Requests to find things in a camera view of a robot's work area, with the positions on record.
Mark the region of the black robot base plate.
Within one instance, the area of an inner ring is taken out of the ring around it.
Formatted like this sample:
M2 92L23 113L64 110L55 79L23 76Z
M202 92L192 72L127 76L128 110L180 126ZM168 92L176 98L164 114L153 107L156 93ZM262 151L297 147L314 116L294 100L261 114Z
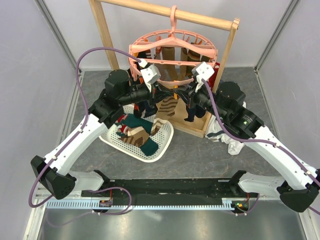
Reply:
M219 204L222 199L254 199L257 193L246 193L227 178L147 178L110 179L101 190L121 187L129 191L131 203Z

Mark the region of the pink round clip hanger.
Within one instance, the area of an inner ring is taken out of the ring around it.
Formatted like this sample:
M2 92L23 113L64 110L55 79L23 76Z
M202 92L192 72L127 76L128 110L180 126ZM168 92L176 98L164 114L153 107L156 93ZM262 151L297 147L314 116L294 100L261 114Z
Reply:
M170 29L157 30L138 38L129 46L129 53L154 64L161 74L160 81L187 83L192 68L206 62L215 67L218 50L206 37L177 28L177 7L170 9Z

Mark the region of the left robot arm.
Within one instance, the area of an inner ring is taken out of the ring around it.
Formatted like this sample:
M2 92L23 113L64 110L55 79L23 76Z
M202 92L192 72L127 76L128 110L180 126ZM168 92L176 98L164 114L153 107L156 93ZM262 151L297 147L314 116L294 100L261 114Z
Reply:
M95 139L113 127L124 113L124 106L131 107L143 101L159 103L173 94L160 83L133 84L125 70L112 71L105 86L78 127L45 157L36 155L30 162L35 182L42 184L57 200L73 191L90 190L99 197L106 196L110 185L99 172L74 172L71 167Z

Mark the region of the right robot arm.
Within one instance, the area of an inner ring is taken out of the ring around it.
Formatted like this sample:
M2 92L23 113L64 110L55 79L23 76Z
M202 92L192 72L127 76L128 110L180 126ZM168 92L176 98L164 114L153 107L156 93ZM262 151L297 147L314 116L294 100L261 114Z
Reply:
M185 86L173 92L187 106L199 106L213 114L225 134L254 150L280 174L262 176L239 170L229 184L233 196L255 193L278 198L298 213L310 208L320 192L320 171L292 153L257 115L244 107L246 95L237 83L223 82L216 93L206 83L199 90Z

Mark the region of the brown striped sock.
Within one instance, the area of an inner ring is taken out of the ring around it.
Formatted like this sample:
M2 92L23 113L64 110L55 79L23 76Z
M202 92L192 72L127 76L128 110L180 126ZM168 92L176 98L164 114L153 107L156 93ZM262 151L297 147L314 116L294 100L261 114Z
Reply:
M175 115L175 108L178 104L178 99L173 96L166 97L158 105L158 110L151 127L150 135L154 136L168 120Z
M150 134L146 132L146 130L142 126L130 128L126 127L123 132L123 136L119 139L124 143L142 147L149 139Z

